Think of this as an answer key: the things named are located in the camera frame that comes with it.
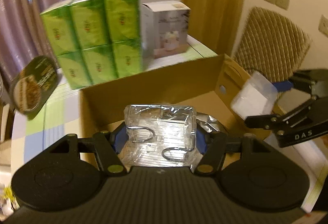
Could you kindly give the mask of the silver foil pouch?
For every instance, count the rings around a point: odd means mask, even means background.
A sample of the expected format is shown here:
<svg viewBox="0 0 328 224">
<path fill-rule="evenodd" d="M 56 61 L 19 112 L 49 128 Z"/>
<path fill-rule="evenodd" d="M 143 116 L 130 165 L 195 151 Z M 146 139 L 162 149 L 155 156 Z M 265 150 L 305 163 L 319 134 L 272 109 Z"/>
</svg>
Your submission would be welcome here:
<svg viewBox="0 0 328 224">
<path fill-rule="evenodd" d="M 204 113 L 197 113 L 196 122 L 208 133 L 223 132 L 227 133 L 226 128 L 216 118 Z"/>
</svg>

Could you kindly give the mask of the clear plastic box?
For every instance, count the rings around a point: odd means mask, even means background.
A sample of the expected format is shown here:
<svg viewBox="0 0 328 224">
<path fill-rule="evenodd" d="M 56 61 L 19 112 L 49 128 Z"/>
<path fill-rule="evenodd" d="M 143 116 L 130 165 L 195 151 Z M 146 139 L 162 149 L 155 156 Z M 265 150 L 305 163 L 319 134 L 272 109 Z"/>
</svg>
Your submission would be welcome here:
<svg viewBox="0 0 328 224">
<path fill-rule="evenodd" d="M 269 115 L 277 96 L 275 86 L 255 71 L 233 98 L 230 108 L 243 120 L 248 116 Z"/>
</svg>

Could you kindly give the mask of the wire rack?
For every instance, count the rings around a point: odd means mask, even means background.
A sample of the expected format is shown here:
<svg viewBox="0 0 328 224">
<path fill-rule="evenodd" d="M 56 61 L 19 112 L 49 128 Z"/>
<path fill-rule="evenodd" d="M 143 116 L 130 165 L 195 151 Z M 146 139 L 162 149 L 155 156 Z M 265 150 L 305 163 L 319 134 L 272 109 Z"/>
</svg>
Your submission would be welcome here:
<svg viewBox="0 0 328 224">
<path fill-rule="evenodd" d="M 193 107 L 128 105 L 124 122 L 128 139 L 119 157 L 126 167 L 196 166 L 199 153 Z"/>
</svg>

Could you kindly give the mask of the checkered tablecloth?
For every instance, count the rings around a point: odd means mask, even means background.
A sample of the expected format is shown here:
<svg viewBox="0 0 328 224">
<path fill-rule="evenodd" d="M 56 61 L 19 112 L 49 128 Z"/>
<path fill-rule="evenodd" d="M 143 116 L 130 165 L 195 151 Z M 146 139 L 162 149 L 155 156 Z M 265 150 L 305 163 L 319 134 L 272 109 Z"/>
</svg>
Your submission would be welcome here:
<svg viewBox="0 0 328 224">
<path fill-rule="evenodd" d="M 312 140 L 281 148 L 275 129 L 249 129 L 271 134 L 234 137 L 226 128 L 214 175 L 194 174 L 198 151 L 193 169 L 124 165 L 124 176 L 107 176 L 93 135 L 81 136 L 80 90 L 60 86 L 31 122 L 15 116 L 12 143 L 24 141 L 24 164 L 11 181 L 19 209 L 7 222 L 309 223 L 310 211 L 327 211 L 327 161 L 314 160 Z"/>
</svg>

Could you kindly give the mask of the quilted chair cushion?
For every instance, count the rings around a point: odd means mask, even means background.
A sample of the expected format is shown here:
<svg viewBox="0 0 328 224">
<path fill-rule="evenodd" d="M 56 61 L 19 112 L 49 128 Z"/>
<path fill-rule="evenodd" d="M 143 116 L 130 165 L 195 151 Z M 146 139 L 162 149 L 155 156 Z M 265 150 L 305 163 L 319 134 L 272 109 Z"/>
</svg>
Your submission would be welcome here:
<svg viewBox="0 0 328 224">
<path fill-rule="evenodd" d="M 298 70 L 312 39 L 289 18 L 253 7 L 233 57 L 245 71 L 258 71 L 271 82 L 287 80 Z"/>
</svg>

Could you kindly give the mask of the large cardboard box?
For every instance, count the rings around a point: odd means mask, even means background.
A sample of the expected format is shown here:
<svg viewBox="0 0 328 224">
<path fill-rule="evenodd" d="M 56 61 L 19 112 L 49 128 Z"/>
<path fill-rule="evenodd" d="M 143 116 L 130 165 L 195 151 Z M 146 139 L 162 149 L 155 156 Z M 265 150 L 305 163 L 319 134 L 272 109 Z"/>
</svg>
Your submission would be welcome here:
<svg viewBox="0 0 328 224">
<path fill-rule="evenodd" d="M 146 71 L 80 90 L 81 136 L 113 131 L 130 104 L 192 106 L 213 116 L 230 135 L 265 139 L 269 130 L 249 129 L 230 104 L 250 75 L 227 55 L 197 59 Z"/>
</svg>

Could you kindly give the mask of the oval instant noodle bowl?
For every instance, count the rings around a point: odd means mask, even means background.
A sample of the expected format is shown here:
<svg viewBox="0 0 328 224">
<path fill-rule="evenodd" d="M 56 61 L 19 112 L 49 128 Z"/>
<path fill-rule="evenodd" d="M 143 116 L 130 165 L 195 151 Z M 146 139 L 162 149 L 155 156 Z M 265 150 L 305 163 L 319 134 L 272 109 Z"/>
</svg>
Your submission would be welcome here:
<svg viewBox="0 0 328 224">
<path fill-rule="evenodd" d="M 59 83 L 55 62 L 35 57 L 12 81 L 9 94 L 16 110 L 32 120 Z"/>
</svg>

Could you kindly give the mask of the green tissue pack bundle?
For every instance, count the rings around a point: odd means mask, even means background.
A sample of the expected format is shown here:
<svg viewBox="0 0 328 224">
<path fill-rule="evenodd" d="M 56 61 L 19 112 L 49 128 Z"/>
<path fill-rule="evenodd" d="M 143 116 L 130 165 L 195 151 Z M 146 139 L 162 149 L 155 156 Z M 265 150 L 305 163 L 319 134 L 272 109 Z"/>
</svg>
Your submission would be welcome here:
<svg viewBox="0 0 328 224">
<path fill-rule="evenodd" d="M 143 70 L 139 0 L 65 0 L 40 16 L 72 89 Z"/>
</svg>

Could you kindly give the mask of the white humidifier box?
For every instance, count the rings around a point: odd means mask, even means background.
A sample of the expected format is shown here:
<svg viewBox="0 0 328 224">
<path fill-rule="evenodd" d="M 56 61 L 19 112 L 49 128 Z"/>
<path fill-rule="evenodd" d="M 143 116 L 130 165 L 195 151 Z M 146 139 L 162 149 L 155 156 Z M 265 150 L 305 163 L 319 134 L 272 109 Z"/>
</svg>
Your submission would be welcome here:
<svg viewBox="0 0 328 224">
<path fill-rule="evenodd" d="M 142 42 L 154 59 L 187 51 L 190 8 L 180 1 L 141 4 Z"/>
</svg>

